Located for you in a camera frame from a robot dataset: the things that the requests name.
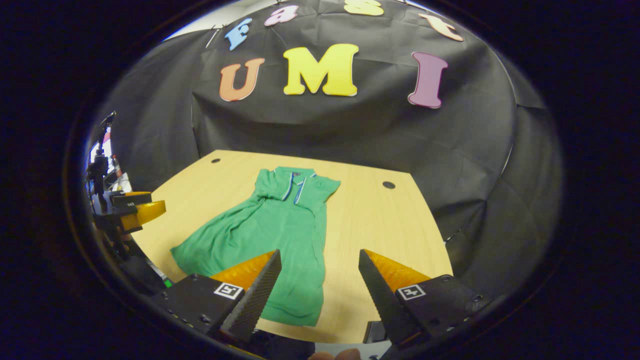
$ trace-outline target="green polo dress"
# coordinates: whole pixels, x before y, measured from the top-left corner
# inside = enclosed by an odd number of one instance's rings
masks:
[[[186,273],[206,276],[275,249],[282,271],[262,318],[315,326],[323,304],[326,200],[340,181],[313,169],[260,170],[251,197],[171,249]]]

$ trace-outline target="pink letter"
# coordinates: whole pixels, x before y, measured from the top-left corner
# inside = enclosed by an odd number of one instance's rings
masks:
[[[279,22],[287,22],[296,17],[296,10],[298,5],[285,6],[282,9],[278,9],[271,14],[271,17],[264,22],[265,26],[271,26],[278,24]]]
[[[414,105],[437,109],[442,105],[438,98],[440,77],[448,64],[441,58],[425,53],[413,53],[412,56],[418,61],[418,80],[408,100]]]

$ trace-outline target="table top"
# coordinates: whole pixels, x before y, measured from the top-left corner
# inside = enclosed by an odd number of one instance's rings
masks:
[[[216,215],[249,198],[259,170],[313,168],[341,181],[327,200],[324,304],[315,327],[260,319],[257,329],[320,343],[361,343],[367,322],[380,320],[358,271],[360,249],[369,249],[430,277],[452,275],[433,216],[410,174],[331,161],[216,150],[152,193],[166,213],[133,233],[147,257],[172,281],[186,274],[170,249]],[[383,186],[391,182],[395,188]]]

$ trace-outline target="human hand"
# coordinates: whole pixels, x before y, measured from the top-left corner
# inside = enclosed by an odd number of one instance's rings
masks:
[[[307,360],[360,360],[360,351],[356,348],[348,348],[341,351],[335,358],[328,352],[316,352]]]

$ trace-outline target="black backdrop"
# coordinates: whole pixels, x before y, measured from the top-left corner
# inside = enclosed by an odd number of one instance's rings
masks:
[[[630,262],[637,250],[630,206],[635,201],[630,185],[636,181],[630,155],[638,128],[633,89],[621,81],[633,74],[632,5],[492,1],[458,6],[517,44],[518,62],[560,119],[570,208],[561,218],[564,238],[558,240],[570,246],[556,274],[531,301],[481,341],[447,358],[637,357],[631,297],[637,266]],[[17,195],[3,236],[4,264],[17,270],[5,278],[4,299],[12,307],[3,336],[10,358],[202,355],[142,322],[87,269],[60,211],[58,175],[62,139],[88,90],[114,64],[139,58],[140,53],[121,54],[183,7],[112,1],[44,8],[24,1],[2,12],[8,26],[3,37],[12,35],[3,43],[8,60],[3,90],[11,90],[3,116],[11,166],[3,175],[7,195]],[[142,44],[151,46],[177,28]]]
[[[278,8],[297,16],[262,24]],[[127,71],[97,113],[112,110],[112,150],[134,191],[153,191],[216,149],[266,152],[409,172],[427,201],[454,274],[491,296],[517,288],[540,262],[562,198],[561,148],[551,114],[525,76],[463,26],[463,42],[437,33],[423,9],[382,1],[382,16],[352,15],[338,0],[292,0],[229,24],[169,39]],[[229,51],[224,37],[253,19]],[[359,47],[354,97],[285,95],[287,59],[316,59],[339,43]],[[407,101],[417,77],[412,52],[444,59],[429,109]],[[261,57],[250,96],[218,95],[220,70]],[[242,87],[246,68],[236,74]]]

